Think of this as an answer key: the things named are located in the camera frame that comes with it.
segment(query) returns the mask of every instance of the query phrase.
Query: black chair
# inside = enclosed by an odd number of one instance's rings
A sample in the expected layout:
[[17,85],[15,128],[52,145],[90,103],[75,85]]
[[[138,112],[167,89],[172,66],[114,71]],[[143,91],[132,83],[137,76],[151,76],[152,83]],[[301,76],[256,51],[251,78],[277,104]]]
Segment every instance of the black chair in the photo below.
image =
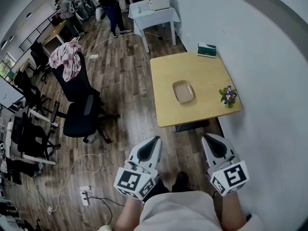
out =
[[35,41],[33,45],[30,47],[31,56],[33,57],[37,68],[33,72],[33,76],[38,75],[40,72],[44,72],[41,81],[46,82],[47,74],[51,72],[51,68],[49,66],[49,57],[45,54],[42,44]]
[[[16,133],[14,137],[18,137],[18,141],[15,141],[17,143],[17,150],[28,156],[43,157],[49,161],[49,156],[54,151],[48,154],[47,148],[61,147],[60,144],[54,145],[49,141],[50,135],[54,133],[53,127],[51,127],[48,135],[46,135],[42,127],[32,124],[31,119],[25,112],[23,113],[21,124],[14,126],[12,134],[14,133]],[[36,138],[41,138],[42,143],[39,143]]]
[[[56,69],[52,69],[54,76],[60,83],[66,98],[73,102],[70,104],[65,118],[63,134],[72,137],[84,137],[85,143],[89,142],[88,136],[95,133],[97,130],[106,143],[110,143],[101,129],[101,122],[110,118],[118,118],[119,114],[106,115],[106,112],[101,107],[103,105],[100,93],[93,89],[89,83],[86,63],[83,55],[78,52],[81,60],[81,70],[76,77],[68,82],[63,79],[64,66],[61,65]],[[58,114],[59,104],[56,105],[51,116],[51,122],[55,121],[55,116]]]
[[40,95],[39,89],[31,84],[31,80],[26,72],[18,71],[14,79],[14,84],[23,91],[27,105],[29,105],[30,108],[35,106],[35,111],[40,111],[43,115],[45,115],[42,109],[43,104],[48,100],[51,101],[51,99],[45,98],[45,95]]

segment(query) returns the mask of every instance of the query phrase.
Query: tray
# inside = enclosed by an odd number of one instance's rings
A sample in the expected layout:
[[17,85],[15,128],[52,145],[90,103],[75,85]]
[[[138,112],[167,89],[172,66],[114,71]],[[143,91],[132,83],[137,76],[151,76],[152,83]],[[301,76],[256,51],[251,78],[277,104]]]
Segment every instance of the tray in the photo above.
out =
[[193,89],[186,80],[174,82],[172,87],[179,103],[188,103],[194,99]]

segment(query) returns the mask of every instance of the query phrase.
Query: wooden floor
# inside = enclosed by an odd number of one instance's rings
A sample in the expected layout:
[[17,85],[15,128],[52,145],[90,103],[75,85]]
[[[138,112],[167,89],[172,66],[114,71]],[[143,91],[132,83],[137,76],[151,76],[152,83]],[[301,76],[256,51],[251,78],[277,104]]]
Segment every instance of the wooden floor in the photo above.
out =
[[[128,27],[133,27],[130,19],[126,17]],[[110,32],[106,29],[97,29],[94,17],[84,24],[89,33],[83,35],[80,44],[84,49],[90,47],[90,51],[100,42],[110,38]],[[104,20],[97,25],[100,28],[109,26],[109,20]],[[146,31],[159,34],[164,38],[170,38],[170,27],[163,29],[154,26]],[[172,46],[171,40],[158,40],[156,36],[146,35],[150,53],[146,54],[137,35],[125,35],[105,41],[96,47],[93,54],[99,54],[95,60],[86,59],[87,72],[91,85],[101,92],[101,98],[105,102],[105,110],[108,113],[119,113],[118,120],[111,120],[104,124],[103,130],[113,141],[105,144],[102,138],[94,144],[85,144],[82,138],[69,138],[63,135],[64,119],[58,118],[60,127],[53,134],[51,141],[60,143],[61,148],[53,155],[56,166],[45,165],[42,175],[35,178],[42,196],[50,204],[51,198],[57,195],[63,187],[69,170],[79,156],[83,154],[98,154],[103,160],[102,169],[96,173],[83,173],[78,177],[80,186],[92,186],[91,194],[97,197],[107,197],[118,203],[124,204],[125,198],[114,188],[113,183],[119,166],[123,166],[131,148],[142,140],[159,135],[163,140],[162,160],[159,163],[159,172],[162,180],[168,188],[171,188],[179,171],[187,172],[190,177],[191,187],[212,193],[213,189],[206,180],[206,161],[201,148],[201,135],[204,132],[219,134],[219,129],[214,120],[210,120],[210,126],[188,132],[177,133],[174,127],[159,128],[157,125],[154,93],[151,79],[150,59],[169,54],[184,52],[185,49],[177,38],[177,45]],[[55,77],[48,75],[48,83],[37,81],[36,85],[42,94],[52,98],[52,102],[46,107],[52,109],[54,101],[61,103],[60,111],[66,112],[69,102],[64,96]],[[40,123],[48,131],[49,126]],[[84,157],[77,161],[64,192],[68,195],[73,207],[80,213],[86,211],[82,205],[75,176],[83,170],[98,170],[100,161],[97,157]],[[101,201],[90,199],[90,207],[87,215],[80,216],[69,206],[68,200],[61,195],[60,205],[52,215],[49,215],[42,206],[37,204],[34,198],[25,191],[29,191],[39,199],[45,208],[48,206],[39,196],[33,179],[22,175],[23,185],[6,186],[6,194],[19,209],[22,219],[35,226],[39,218],[43,230],[98,230],[110,219],[108,208]],[[57,204],[57,198],[53,201],[53,207]],[[112,223],[116,221],[121,212],[120,206],[107,202],[113,212]]]

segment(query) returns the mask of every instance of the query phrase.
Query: light wood tabletop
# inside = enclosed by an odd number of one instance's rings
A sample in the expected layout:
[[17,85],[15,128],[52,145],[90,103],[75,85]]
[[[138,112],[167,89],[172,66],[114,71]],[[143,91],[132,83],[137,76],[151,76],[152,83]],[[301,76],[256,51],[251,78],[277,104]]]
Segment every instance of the light wood tabletop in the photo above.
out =
[[[239,98],[229,109],[221,101],[219,89],[234,85],[219,55],[216,58],[185,52],[150,60],[157,122],[168,127],[206,120],[238,112],[242,109]],[[194,91],[194,99],[180,104],[172,84],[186,80]]]
[[59,25],[55,26],[50,31],[50,34],[46,37],[46,39],[44,39],[44,41],[42,42],[42,45],[47,44],[49,41],[57,37],[59,33],[61,32],[61,30],[63,29],[63,27],[65,26],[65,24],[66,24],[66,21],[62,21]]

